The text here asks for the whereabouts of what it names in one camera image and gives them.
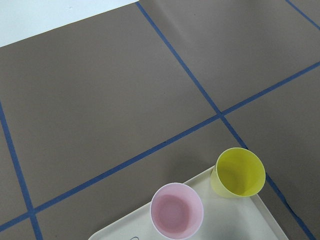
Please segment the pink plastic cup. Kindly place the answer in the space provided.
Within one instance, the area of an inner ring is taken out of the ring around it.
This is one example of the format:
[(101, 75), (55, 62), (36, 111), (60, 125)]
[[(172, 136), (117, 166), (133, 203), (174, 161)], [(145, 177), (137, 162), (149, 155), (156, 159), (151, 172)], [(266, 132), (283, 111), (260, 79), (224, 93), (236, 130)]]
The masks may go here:
[(187, 240), (201, 227), (204, 206), (200, 196), (184, 183), (168, 183), (153, 195), (150, 219), (155, 230), (168, 240)]

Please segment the yellow plastic cup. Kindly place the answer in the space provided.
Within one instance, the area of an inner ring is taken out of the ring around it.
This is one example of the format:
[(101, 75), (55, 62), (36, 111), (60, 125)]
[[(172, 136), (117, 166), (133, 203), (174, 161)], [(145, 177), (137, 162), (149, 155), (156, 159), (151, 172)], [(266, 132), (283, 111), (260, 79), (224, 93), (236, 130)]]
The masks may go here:
[(247, 198), (261, 191), (266, 171), (259, 157), (248, 149), (223, 151), (210, 174), (210, 185), (223, 198)]

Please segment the cream plastic tray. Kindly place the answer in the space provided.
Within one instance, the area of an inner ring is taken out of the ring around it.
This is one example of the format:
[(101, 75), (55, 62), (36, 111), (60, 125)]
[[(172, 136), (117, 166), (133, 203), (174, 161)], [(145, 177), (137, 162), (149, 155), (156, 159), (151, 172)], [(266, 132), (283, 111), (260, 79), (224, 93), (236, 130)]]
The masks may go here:
[[(204, 218), (193, 240), (286, 240), (288, 237), (258, 195), (223, 198), (210, 184), (212, 168), (185, 182), (202, 200)], [(150, 204), (94, 233), (92, 240), (163, 240), (153, 226)]]

